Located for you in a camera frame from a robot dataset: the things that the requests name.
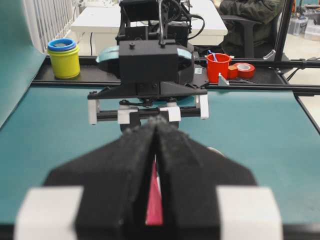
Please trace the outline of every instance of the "red object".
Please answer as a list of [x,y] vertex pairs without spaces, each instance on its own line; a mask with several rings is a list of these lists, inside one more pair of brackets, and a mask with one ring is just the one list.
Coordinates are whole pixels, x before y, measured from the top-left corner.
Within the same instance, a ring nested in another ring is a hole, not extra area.
[[208,61],[207,74],[209,82],[216,84],[219,81],[219,73],[221,73],[221,75],[225,79],[228,78],[228,67],[231,61],[231,57],[226,54],[216,53],[215,58],[217,61],[214,61],[214,56],[212,54],[206,56],[206,59]]
[[256,68],[249,63],[238,62],[233,66],[238,68],[238,77],[240,78],[250,79],[255,75]]
[[161,192],[157,181],[156,161],[154,161],[145,224],[149,226],[160,226],[163,223]]
[[235,79],[238,77],[238,68],[234,65],[228,67],[228,79]]

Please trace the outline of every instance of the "red cup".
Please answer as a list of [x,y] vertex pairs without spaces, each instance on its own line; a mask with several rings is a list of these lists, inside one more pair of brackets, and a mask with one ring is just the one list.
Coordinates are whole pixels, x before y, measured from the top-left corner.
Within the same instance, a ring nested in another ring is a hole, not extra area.
[[212,54],[206,56],[208,61],[206,69],[209,82],[216,84],[219,81],[219,73],[221,73],[225,79],[228,78],[228,67],[231,62],[231,57],[226,54],[216,53],[215,58],[217,61],[214,61],[214,56]]

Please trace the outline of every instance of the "white table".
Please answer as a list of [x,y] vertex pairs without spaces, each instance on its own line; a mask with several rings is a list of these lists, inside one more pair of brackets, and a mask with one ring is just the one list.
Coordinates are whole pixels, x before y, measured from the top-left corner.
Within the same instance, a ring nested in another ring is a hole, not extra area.
[[[200,15],[205,20],[203,32],[190,40],[190,43],[212,46],[220,44],[228,30],[213,3],[210,0],[190,0],[190,4],[192,5],[190,12]],[[115,37],[119,31],[120,19],[120,7],[118,5],[113,7],[87,7],[71,25],[71,30],[80,33],[92,32],[95,52],[98,54],[104,48],[117,44]],[[191,24],[192,34],[189,35],[190,37],[197,34],[201,29],[202,21],[194,19]]]

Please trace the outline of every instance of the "robotic arm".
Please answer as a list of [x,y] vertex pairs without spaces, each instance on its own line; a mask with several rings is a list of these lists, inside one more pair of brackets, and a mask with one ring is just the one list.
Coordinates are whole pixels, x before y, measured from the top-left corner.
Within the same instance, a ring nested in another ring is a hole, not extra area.
[[[209,117],[204,86],[207,73],[195,74],[194,47],[188,43],[191,18],[180,0],[122,0],[117,46],[101,52],[101,70],[114,74],[121,84],[88,95],[89,122],[117,120],[121,129],[140,125],[141,119],[163,114],[171,123],[181,117]],[[133,22],[147,24],[132,26]],[[195,96],[195,106],[180,108],[178,97]],[[119,102],[118,110],[100,111],[99,100],[138,98],[141,103]],[[153,102],[167,105],[151,109]]]

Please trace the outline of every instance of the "blue lid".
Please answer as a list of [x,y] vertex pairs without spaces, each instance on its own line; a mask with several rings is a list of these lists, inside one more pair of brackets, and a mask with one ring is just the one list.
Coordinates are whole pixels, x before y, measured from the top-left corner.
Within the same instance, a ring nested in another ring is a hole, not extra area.
[[56,52],[68,51],[74,49],[76,45],[76,42],[71,38],[60,38],[50,41],[48,43],[48,49]]

